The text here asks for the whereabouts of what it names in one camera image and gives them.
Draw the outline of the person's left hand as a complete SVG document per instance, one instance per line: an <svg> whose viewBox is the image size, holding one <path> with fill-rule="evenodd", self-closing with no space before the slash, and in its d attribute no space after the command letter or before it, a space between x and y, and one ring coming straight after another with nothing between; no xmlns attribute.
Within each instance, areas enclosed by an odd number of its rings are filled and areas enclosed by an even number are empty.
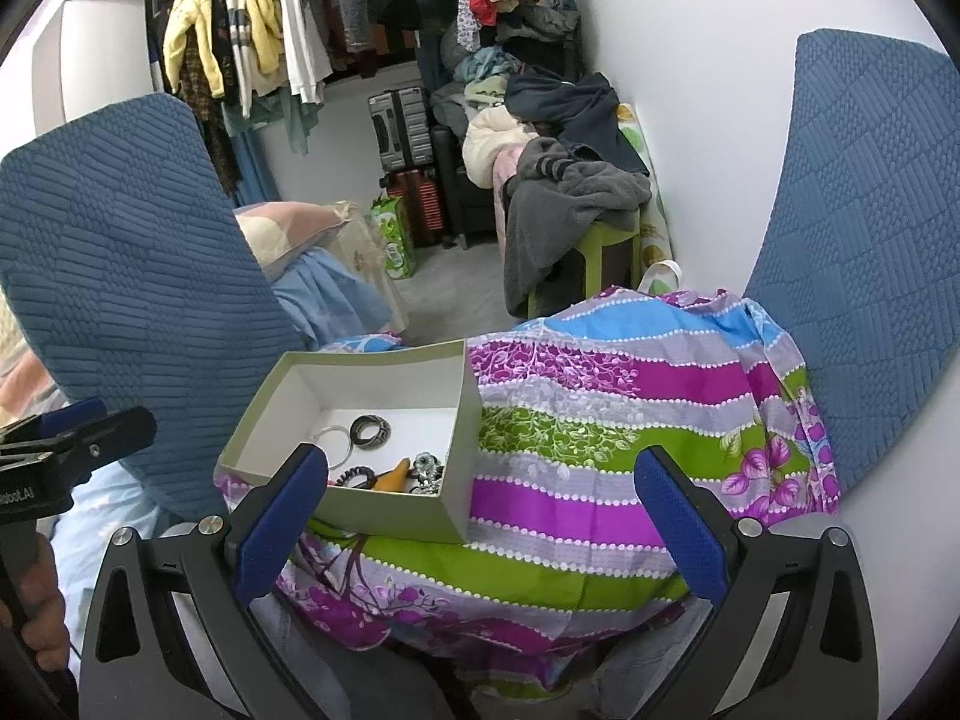
<svg viewBox="0 0 960 720"><path fill-rule="evenodd" d="M37 666L46 673L68 668L70 634L65 626L65 598L60 592L55 557L49 540L32 534L36 553L16 583L16 596L28 621L21 628L23 642L34 653Z"/></svg>

